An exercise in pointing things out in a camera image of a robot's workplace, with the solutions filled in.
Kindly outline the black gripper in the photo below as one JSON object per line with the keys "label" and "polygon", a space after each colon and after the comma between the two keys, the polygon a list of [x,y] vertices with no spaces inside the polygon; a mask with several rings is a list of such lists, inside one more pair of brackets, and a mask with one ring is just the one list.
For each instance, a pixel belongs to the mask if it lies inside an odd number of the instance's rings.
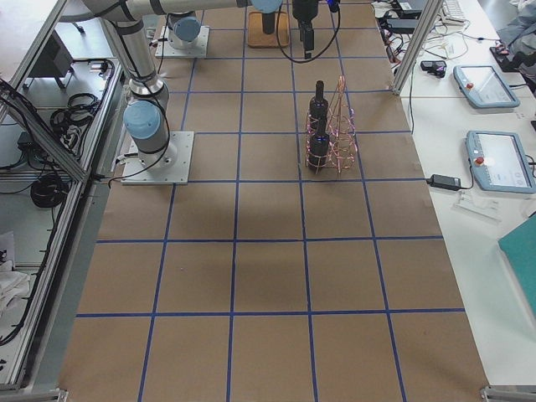
{"label": "black gripper", "polygon": [[312,57],[314,29],[311,21],[318,15],[318,0],[292,0],[292,16],[299,23],[299,37],[305,59]]}

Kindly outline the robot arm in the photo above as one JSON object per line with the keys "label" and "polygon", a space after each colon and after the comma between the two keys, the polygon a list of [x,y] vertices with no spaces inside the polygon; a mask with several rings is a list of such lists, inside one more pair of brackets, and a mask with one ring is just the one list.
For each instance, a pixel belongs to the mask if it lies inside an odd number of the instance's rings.
{"label": "robot arm", "polygon": [[[250,23],[249,33],[253,34],[253,42],[249,46],[265,47],[271,35],[276,32],[276,11],[279,9],[282,1],[233,1],[237,8],[246,8],[252,6],[260,13],[260,27],[254,28]],[[169,29],[168,42],[175,49],[187,49],[192,47],[198,41],[201,33],[202,24],[196,16],[196,7],[194,11],[181,13],[171,13],[167,15],[166,27]]]}
{"label": "robot arm", "polygon": [[136,99],[158,96],[167,88],[152,61],[145,38],[142,18],[146,15],[172,16],[172,30],[199,10],[221,8],[255,8],[263,14],[263,29],[274,25],[281,1],[75,1],[80,11],[62,17],[63,22],[99,18],[107,40],[130,75],[129,89]]}

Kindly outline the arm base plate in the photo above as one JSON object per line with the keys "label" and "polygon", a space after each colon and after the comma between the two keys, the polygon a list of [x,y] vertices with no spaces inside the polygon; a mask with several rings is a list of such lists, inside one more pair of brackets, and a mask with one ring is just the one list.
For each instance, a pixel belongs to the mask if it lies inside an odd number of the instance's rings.
{"label": "arm base plate", "polygon": [[130,152],[137,155],[128,158],[122,173],[125,185],[187,184],[194,144],[193,131],[172,131],[165,153],[140,153],[134,140]]}
{"label": "arm base plate", "polygon": [[164,27],[158,39],[155,56],[164,59],[204,59],[207,56],[209,26],[203,25],[198,37],[192,41],[183,41],[174,36],[173,31]]}

